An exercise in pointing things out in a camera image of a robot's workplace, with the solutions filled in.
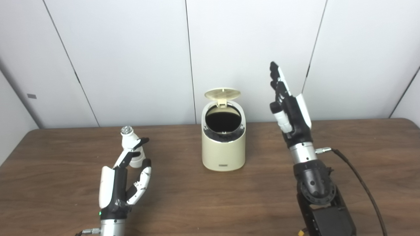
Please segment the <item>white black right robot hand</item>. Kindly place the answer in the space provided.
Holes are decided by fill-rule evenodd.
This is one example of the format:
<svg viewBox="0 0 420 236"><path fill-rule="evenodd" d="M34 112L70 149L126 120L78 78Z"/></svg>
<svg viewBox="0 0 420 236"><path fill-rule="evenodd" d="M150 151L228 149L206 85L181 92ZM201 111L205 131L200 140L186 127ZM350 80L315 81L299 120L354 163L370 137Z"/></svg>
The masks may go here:
<svg viewBox="0 0 420 236"><path fill-rule="evenodd" d="M288 148L305 142L313 142L311 120L303 94L293 96L281 68L270 63L270 82L275 91L275 101L270 103L270 110L275 116Z"/></svg>

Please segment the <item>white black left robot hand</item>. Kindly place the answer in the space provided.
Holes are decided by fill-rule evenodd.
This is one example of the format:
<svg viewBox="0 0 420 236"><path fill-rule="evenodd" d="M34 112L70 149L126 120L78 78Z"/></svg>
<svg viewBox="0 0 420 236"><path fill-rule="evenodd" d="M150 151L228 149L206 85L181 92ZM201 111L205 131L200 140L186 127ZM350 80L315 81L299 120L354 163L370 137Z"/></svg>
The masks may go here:
<svg viewBox="0 0 420 236"><path fill-rule="evenodd" d="M147 190L152 173L151 160L145 158L142 161L141 173L130 188L127 188L127 167L134 157L141 155L141 151L137 149L148 141L148 137L132 141L123 149L112 168L102 167L99 185L99 216L102 221L126 219L132 207Z"/></svg>

